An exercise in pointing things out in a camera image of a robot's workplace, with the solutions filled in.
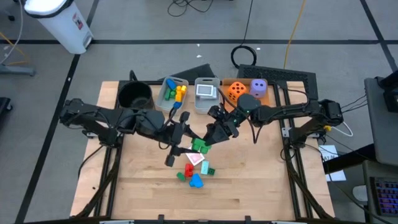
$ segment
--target green block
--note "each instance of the green block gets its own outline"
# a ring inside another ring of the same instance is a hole
[[[166,93],[164,94],[164,99],[165,100],[169,100],[170,99],[170,88],[167,88]]]
[[[200,151],[203,154],[207,154],[211,146],[206,146],[205,141],[201,139],[192,139],[192,149],[195,151]]]
[[[175,94],[176,94],[175,90],[171,90],[171,92],[170,92],[170,98],[171,98],[171,99],[175,99]]]
[[[185,176],[184,176],[181,172],[178,172],[178,173],[177,173],[177,177],[178,177],[182,182],[185,182]]]
[[[207,172],[208,175],[214,175],[214,173],[216,172],[215,169],[209,168],[209,171]]]

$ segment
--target yellow cable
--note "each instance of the yellow cable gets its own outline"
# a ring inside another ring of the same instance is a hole
[[[0,32],[0,36],[1,36],[4,40],[6,40],[6,41],[8,42],[8,44],[10,44],[11,46],[14,46],[14,44],[13,44],[2,32]],[[19,49],[18,47],[15,47],[15,49],[16,49],[19,53],[21,53],[22,56],[24,56],[25,60],[24,60],[24,61],[20,61],[20,62],[11,62],[11,63],[9,63],[9,64],[7,64],[7,65],[17,65],[17,64],[22,64],[22,63],[29,63],[29,58],[24,54],[24,52],[23,52],[21,49]]]
[[[293,36],[294,36],[294,32],[296,32],[297,24],[299,24],[299,21],[300,21],[300,18],[301,18],[301,14],[303,13],[306,1],[307,0],[303,0],[303,4],[301,5],[300,13],[298,14],[298,18],[297,18],[296,24],[294,25],[294,29],[293,29],[292,35],[290,36],[289,42],[287,43],[286,54],[285,54],[285,62],[284,62],[284,69],[286,67],[287,55],[289,54],[290,43],[292,42],[292,39],[293,39]]]

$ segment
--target orange die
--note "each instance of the orange die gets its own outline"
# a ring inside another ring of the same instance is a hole
[[[246,87],[240,82],[234,82],[228,88],[228,98],[233,101],[237,102],[238,98],[246,92]]]

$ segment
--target white bin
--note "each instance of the white bin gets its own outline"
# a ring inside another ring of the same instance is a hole
[[[73,0],[27,0],[25,12],[36,18],[71,54],[86,52],[93,39]]]

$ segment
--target wooden tabletop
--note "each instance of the wooden tabletop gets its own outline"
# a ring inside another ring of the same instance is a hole
[[[302,82],[288,82],[289,89],[304,90]],[[154,99],[159,86],[151,86]],[[118,82],[103,82],[98,106],[114,108]],[[284,102],[280,91],[281,102]],[[275,106],[274,90],[268,88],[271,106]],[[289,92],[291,103],[301,103],[305,95]],[[191,112],[188,123],[199,136],[204,136],[206,124],[214,119],[194,111],[194,87],[188,87],[184,111]],[[309,118],[295,119],[301,126]],[[158,143],[137,134],[124,137],[113,219],[157,219],[164,214],[167,220],[294,220],[292,199],[285,162],[280,158],[282,140],[279,122],[264,126],[257,144],[252,142],[248,122],[239,128],[239,137],[213,145],[205,155],[214,176],[201,175],[204,187],[193,189],[188,182],[177,179],[189,163],[186,155],[176,157],[173,167],[164,165],[169,150],[161,150]],[[316,140],[307,144],[318,147]],[[188,147],[190,140],[182,139]],[[85,157],[98,148],[97,139],[89,139]],[[81,170],[71,215],[76,215],[87,204],[99,186],[105,150],[91,158]],[[330,194],[319,152],[306,147],[301,150],[308,189],[319,204],[334,216]],[[195,172],[200,173],[200,164]],[[298,189],[300,211],[305,216],[301,192]],[[108,192],[104,195],[101,214],[105,214]]]

